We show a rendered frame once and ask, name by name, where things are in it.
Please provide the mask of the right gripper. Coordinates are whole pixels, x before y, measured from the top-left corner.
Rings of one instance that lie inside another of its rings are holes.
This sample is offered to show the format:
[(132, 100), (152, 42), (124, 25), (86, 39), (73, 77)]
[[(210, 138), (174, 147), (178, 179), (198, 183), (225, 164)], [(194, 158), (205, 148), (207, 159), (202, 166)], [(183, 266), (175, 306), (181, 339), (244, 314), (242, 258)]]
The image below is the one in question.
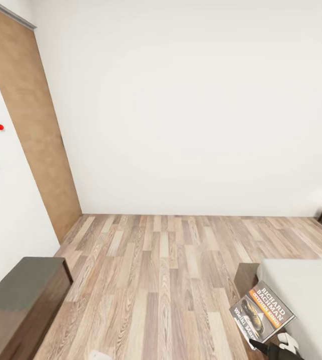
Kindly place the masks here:
[(267, 343), (262, 343), (251, 338), (249, 339), (249, 342), (262, 353), (264, 353), (269, 358), (269, 360), (305, 360), (288, 350), (280, 348), (272, 342), (270, 342), (268, 345)]

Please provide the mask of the hardback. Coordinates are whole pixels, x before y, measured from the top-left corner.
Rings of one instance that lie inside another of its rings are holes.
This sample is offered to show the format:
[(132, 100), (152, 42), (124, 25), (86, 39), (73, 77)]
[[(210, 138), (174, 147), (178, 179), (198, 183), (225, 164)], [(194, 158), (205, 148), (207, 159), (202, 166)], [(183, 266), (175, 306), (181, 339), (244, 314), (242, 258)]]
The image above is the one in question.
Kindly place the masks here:
[(249, 339), (266, 343), (295, 318), (295, 314), (264, 282), (260, 281), (230, 309), (251, 349)]

